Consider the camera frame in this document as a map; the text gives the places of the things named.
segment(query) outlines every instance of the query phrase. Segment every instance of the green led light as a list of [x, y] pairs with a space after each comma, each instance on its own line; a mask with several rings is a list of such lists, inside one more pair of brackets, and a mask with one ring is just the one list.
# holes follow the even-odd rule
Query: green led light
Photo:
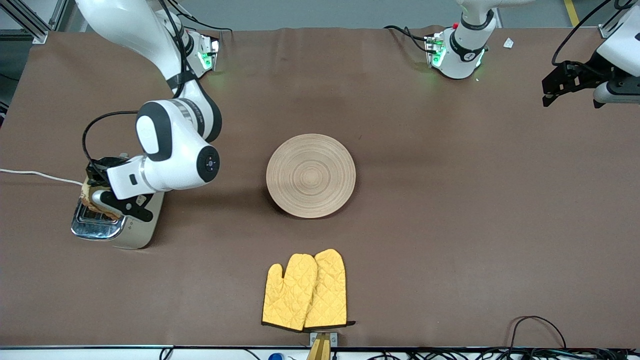
[[447, 49], [443, 46], [441, 50], [433, 56], [433, 66], [439, 67], [442, 64], [445, 54], [447, 54]]
[[200, 63], [205, 70], [211, 69], [211, 57], [207, 54], [202, 54], [198, 52], [198, 56], [200, 57]]
[[484, 55], [484, 50], [482, 50], [480, 52], [480, 55], [478, 55], [478, 61], [476, 63], [476, 67], [480, 66], [480, 62], [482, 61], [482, 55]]

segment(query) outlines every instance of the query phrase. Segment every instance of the table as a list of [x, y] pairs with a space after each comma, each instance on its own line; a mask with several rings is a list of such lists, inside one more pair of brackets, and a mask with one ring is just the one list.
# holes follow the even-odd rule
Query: table
[[[220, 174], [167, 194], [148, 248], [72, 236], [78, 186], [0, 175], [0, 344], [306, 344], [260, 325], [266, 272], [335, 248], [358, 322], [341, 345], [505, 345], [513, 319], [540, 315], [570, 347], [636, 347], [639, 110], [595, 110], [590, 91], [542, 107], [567, 32], [499, 29], [461, 81], [387, 30], [225, 34], [202, 80], [224, 118]], [[560, 58], [586, 60], [599, 41], [581, 30]], [[0, 165], [82, 180], [91, 119], [169, 96], [141, 56], [51, 33], [29, 55]], [[287, 216], [266, 191], [271, 153], [303, 133], [356, 162], [356, 191], [329, 218]], [[98, 123], [88, 148], [139, 153], [134, 117]], [[534, 322], [516, 344], [558, 346]]]

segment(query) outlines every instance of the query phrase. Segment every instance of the black cable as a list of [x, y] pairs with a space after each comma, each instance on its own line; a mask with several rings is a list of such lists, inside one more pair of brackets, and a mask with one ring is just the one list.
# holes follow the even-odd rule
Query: black cable
[[398, 28], [395, 25], [388, 25], [388, 26], [385, 26], [384, 28], [385, 29], [393, 29], [393, 30], [400, 31], [404, 36], [409, 37], [411, 39], [411, 41], [413, 41], [415, 46], [418, 47], [418, 49], [424, 51], [425, 53], [428, 53], [428, 54], [435, 54], [436, 53], [434, 50], [427, 50], [427, 49], [423, 48], [422, 46], [420, 46], [420, 44], [418, 44], [418, 41], [416, 41], [416, 40], [424, 41], [424, 38], [417, 37], [414, 34], [412, 34], [411, 30], [409, 30], [409, 27], [407, 27], [407, 26], [405, 26], [404, 29]]
[[9, 79], [9, 80], [13, 80], [13, 81], [20, 81], [20, 79], [12, 78], [11, 76], [4, 75], [1, 72], [0, 72], [0, 76], [5, 78], [5, 79]]
[[401, 28], [399, 28], [399, 27], [397, 27], [397, 26], [395, 26], [395, 25], [387, 25], [387, 26], [385, 26], [383, 29], [392, 29], [392, 30], [397, 30], [397, 31], [400, 31], [400, 32], [401, 32], [404, 36], [406, 36], [406, 37], [411, 36], [411, 37], [413, 37], [413, 38], [414, 38], [414, 39], [416, 39], [416, 40], [422, 40], [422, 41], [424, 41], [424, 38], [416, 37], [415, 35], [409, 35], [408, 33], [404, 32], [404, 30], [403, 30], [403, 29], [401, 29]]
[[245, 348], [243, 349], [244, 351], [248, 352], [249, 354], [253, 355], [253, 357], [255, 357], [257, 360], [260, 360], [260, 358], [258, 357], [258, 355], [255, 354], [255, 352]]
[[450, 354], [454, 354], [454, 356], [453, 356], [454, 360], [457, 360], [455, 355], [458, 355], [458, 356], [462, 357], [464, 360], [469, 360], [468, 357], [466, 357], [464, 354], [462, 354], [461, 352], [459, 352], [459, 351], [457, 351], [455, 349], [449, 349], [449, 353]]
[[[164, 355], [164, 351], [169, 350], [166, 355], [163, 357]], [[169, 359], [169, 357], [171, 356], [171, 354], [173, 353], [173, 348], [164, 348], [160, 351], [160, 356], [158, 357], [158, 360], [167, 360]]]
[[432, 348], [429, 350], [429, 352], [431, 352], [431, 354], [435, 355], [434, 357], [432, 357], [432, 359], [435, 359], [436, 357], [440, 356], [443, 357], [445, 360], [457, 360], [456, 357], [454, 355], [452, 355], [452, 351], [451, 349], [440, 349], [440, 348]]
[[499, 348], [499, 347], [487, 348], [485, 351], [481, 352], [480, 355], [478, 355], [476, 360], [488, 360], [488, 359], [491, 359], [491, 357], [488, 357], [487, 359], [485, 359], [484, 356], [486, 354], [493, 353], [494, 351], [497, 351], [497, 350], [500, 351], [502, 349], [507, 349], [507, 348]]
[[[558, 46], [558, 48], [556, 49], [556, 51], [554, 52], [553, 57], [551, 57], [551, 64], [553, 66], [558, 66], [561, 63], [556, 62], [558, 54], [560, 54], [560, 50], [562, 50], [562, 48], [564, 47], [564, 45], [566, 45], [566, 43], [569, 41], [569, 39], [571, 39], [571, 37], [573, 36], [573, 34], [578, 31], [578, 29], [591, 17], [593, 16], [593, 14], [595, 14], [596, 12], [598, 12], [598, 10], [602, 9], [606, 4], [609, 3], [609, 1], [611, 0], [604, 0], [602, 1], [598, 6], [596, 6], [590, 13], [587, 14], [587, 16], [585, 16], [582, 20], [580, 20], [580, 22], [573, 27], [573, 29], [569, 32], [569, 35], [566, 36], [566, 38], [564, 38], [564, 40], [560, 43], [560, 46]], [[587, 68], [588, 70], [590, 70], [591, 72], [594, 72], [596, 75], [599, 76], [604, 76], [603, 74], [601, 74], [600, 72], [596, 71], [595, 69], [584, 65], [583, 63], [579, 63], [577, 61], [572, 61], [572, 63], [576, 63], [579, 65], [583, 65], [585, 66], [585, 68]]]
[[424, 356], [417, 352], [407, 352], [406, 355], [409, 357], [409, 360], [424, 360]]
[[[552, 352], [552, 353], [554, 353], [554, 354], [558, 354], [558, 355], [560, 355], [560, 356], [571, 357], [571, 358], [573, 358], [573, 359], [593, 360], [593, 358], [592, 358], [592, 357], [580, 356], [580, 355], [573, 354], [573, 353], [568, 352], [568, 351], [554, 350], [554, 349], [549, 349], [548, 351], [549, 351], [549, 352]], [[597, 354], [596, 356], [598, 356], [598, 358], [597, 358], [597, 359], [604, 358], [604, 357], [602, 357], [600, 354]]]
[[195, 18], [195, 16], [183, 13], [180, 10], [180, 8], [178, 8], [178, 6], [174, 3], [174, 0], [168, 0], [168, 1], [171, 4], [171, 6], [175, 9], [175, 11], [178, 12], [177, 16], [184, 16], [186, 19], [191, 20], [191, 21], [193, 21], [193, 22], [195, 22], [197, 24], [200, 24], [202, 26], [206, 26], [207, 28], [210, 28], [210, 29], [214, 29], [214, 30], [229, 30], [232, 33], [234, 32], [230, 28], [218, 28], [216, 26], [211, 26], [211, 25], [205, 24], [204, 22], [200, 22], [200, 21], [198, 21], [198, 19]]
[[[173, 33], [175, 34], [175, 38], [173, 39], [173, 42], [175, 42], [175, 45], [178, 47], [178, 52], [180, 52], [180, 73], [182, 74], [185, 71], [187, 71], [187, 51], [184, 48], [184, 43], [182, 42], [180, 31], [178, 31], [178, 27], [176, 26], [175, 21], [173, 21], [173, 17], [171, 17], [171, 12], [169, 11], [169, 8], [166, 6], [166, 3], [164, 2], [164, 0], [158, 0], [158, 2], [164, 9], [166, 16], [169, 18], [169, 22], [171, 22], [171, 27], [173, 28]], [[178, 88], [176, 89], [175, 94], [173, 95], [174, 99], [180, 96], [183, 88], [184, 88], [184, 83], [178, 84]]]
[[563, 348], [566, 348], [566, 340], [564, 340], [564, 336], [562, 335], [562, 332], [560, 332], [560, 329], [558, 329], [557, 326], [554, 325], [554, 323], [550, 322], [549, 320], [547, 320], [547, 319], [545, 319], [545, 318], [543, 318], [541, 316], [537, 316], [537, 315], [523, 316], [520, 320], [517, 321], [517, 323], [513, 327], [513, 332], [511, 333], [511, 344], [509, 346], [509, 351], [507, 351], [507, 353], [506, 353], [507, 360], [511, 360], [511, 353], [513, 352], [513, 345], [515, 344], [515, 341], [516, 341], [516, 331], [518, 330], [518, 325], [520, 325], [521, 322], [523, 322], [523, 321], [525, 321], [527, 319], [538, 319], [538, 320], [542, 320], [542, 321], [546, 322], [547, 324], [551, 325], [556, 330], [558, 335], [560, 335], [560, 338], [562, 339]]
[[227, 31], [232, 32], [232, 33], [234, 32], [231, 28], [218, 28], [216, 26], [211, 26], [211, 25], [205, 24], [204, 22], [200, 22], [200, 21], [196, 20], [196, 18], [194, 18], [193, 16], [189, 16], [189, 15], [187, 15], [185, 13], [179, 13], [178, 16], [184, 16], [185, 18], [195, 22], [196, 24], [200, 24], [202, 26], [206, 26], [209, 29], [222, 30], [222, 31], [227, 30]]
[[368, 358], [367, 360], [378, 360], [378, 359], [384, 359], [384, 360], [387, 360], [387, 359], [391, 359], [391, 360], [400, 360], [400, 358], [399, 358], [399, 357], [397, 357], [397, 356], [395, 356], [395, 355], [391, 355], [391, 354], [387, 355], [387, 353], [386, 353], [386, 352], [382, 353], [382, 355], [377, 355], [377, 356], [374, 356], [374, 357], [370, 357], [370, 358]]
[[[633, 2], [634, 2], [634, 0], [627, 0], [627, 3], [625, 3], [624, 6], [629, 5], [629, 4], [633, 3]], [[602, 25], [602, 28], [606, 28], [609, 25], [609, 23], [611, 21], [613, 21], [613, 19], [615, 19], [618, 16], [618, 14], [620, 14], [623, 10], [625, 10], [625, 9], [623, 8], [622, 10], [618, 10], [615, 14], [613, 14], [613, 16], [610, 17], [609, 20], [607, 20], [607, 22], [604, 23], [604, 25]]]
[[616, 10], [628, 10], [631, 9], [631, 7], [633, 7], [635, 4], [632, 4], [631, 1], [627, 2], [624, 5], [620, 5], [620, 0], [615, 0], [613, 2], [613, 7], [616, 8]]
[[106, 118], [106, 117], [110, 117], [113, 115], [128, 115], [128, 114], [135, 114], [138, 113], [137, 111], [114, 111], [112, 113], [106, 113], [104, 115], [100, 115], [99, 117], [93, 119], [84, 129], [84, 132], [82, 133], [82, 150], [84, 152], [84, 155], [86, 156], [86, 159], [89, 160], [89, 164], [91, 164], [91, 167], [98, 173], [98, 175], [100, 175], [101, 178], [103, 178], [107, 183], [109, 182], [107, 180], [107, 176], [104, 175], [99, 169], [98, 167], [95, 166], [95, 162], [93, 159], [91, 159], [91, 156], [89, 155], [89, 152], [86, 150], [86, 135], [89, 132], [89, 129], [91, 129], [91, 127], [98, 121]]

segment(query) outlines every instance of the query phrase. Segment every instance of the oven mitt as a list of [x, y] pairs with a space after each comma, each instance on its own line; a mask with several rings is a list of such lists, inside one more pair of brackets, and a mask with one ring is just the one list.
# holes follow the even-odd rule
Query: oven mitt
[[316, 278], [316, 261], [308, 254], [293, 254], [284, 277], [280, 264], [271, 265], [264, 291], [262, 324], [302, 331]]
[[328, 249], [316, 254], [315, 259], [318, 275], [304, 331], [355, 324], [347, 322], [347, 281], [342, 256], [336, 250]]

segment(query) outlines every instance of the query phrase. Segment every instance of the round wooden plate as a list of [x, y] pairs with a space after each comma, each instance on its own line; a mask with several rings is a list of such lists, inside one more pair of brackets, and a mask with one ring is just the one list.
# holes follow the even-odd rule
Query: round wooden plate
[[284, 211], [301, 218], [325, 217], [353, 193], [356, 167], [336, 139], [320, 134], [284, 142], [267, 166], [267, 187]]

